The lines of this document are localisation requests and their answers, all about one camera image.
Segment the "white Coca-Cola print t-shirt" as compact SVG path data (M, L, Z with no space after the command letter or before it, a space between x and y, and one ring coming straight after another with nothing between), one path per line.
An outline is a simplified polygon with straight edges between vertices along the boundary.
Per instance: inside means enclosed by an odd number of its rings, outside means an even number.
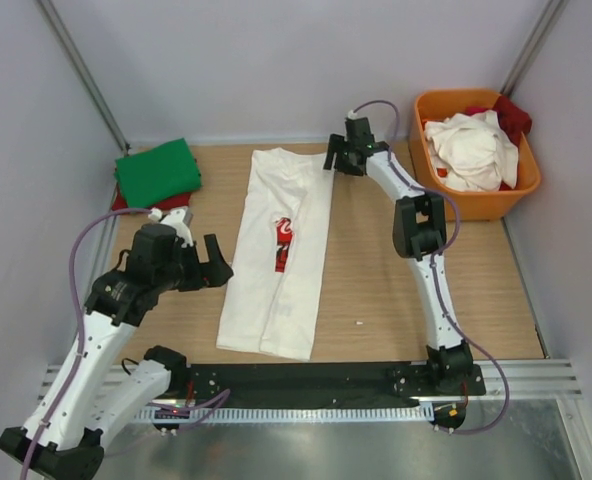
M283 148L253 152L218 348L310 359L334 182L324 161Z

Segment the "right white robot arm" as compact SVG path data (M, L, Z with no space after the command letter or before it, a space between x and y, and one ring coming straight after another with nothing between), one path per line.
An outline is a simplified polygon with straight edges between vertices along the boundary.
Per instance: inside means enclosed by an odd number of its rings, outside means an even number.
M459 394L473 373L470 346L460 333L445 273L447 228L443 198L422 187L365 117L345 119L345 133L329 137L326 170L367 176L394 203L392 242L416 281L427 332L427 369L440 393Z

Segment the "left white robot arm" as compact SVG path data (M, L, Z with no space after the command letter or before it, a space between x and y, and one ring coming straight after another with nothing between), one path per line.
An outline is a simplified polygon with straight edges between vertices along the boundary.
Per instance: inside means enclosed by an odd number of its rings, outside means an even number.
M204 241L207 259L200 261L188 228L147 224L117 266L95 280L47 395L23 425L0 436L0 450L20 463L22 478L31 471L48 479L92 478L138 410L187 386L186 357L155 346L104 403L96 401L114 360L162 294L221 287L232 277L216 236Z

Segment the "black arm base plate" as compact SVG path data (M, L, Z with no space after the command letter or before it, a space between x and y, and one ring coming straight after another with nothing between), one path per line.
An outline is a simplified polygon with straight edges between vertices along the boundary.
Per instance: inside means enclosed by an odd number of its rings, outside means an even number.
M486 387L481 368L441 379L425 362L332 362L192 364L187 367L193 398L207 399L224 390L233 397L374 392L402 397L481 396Z

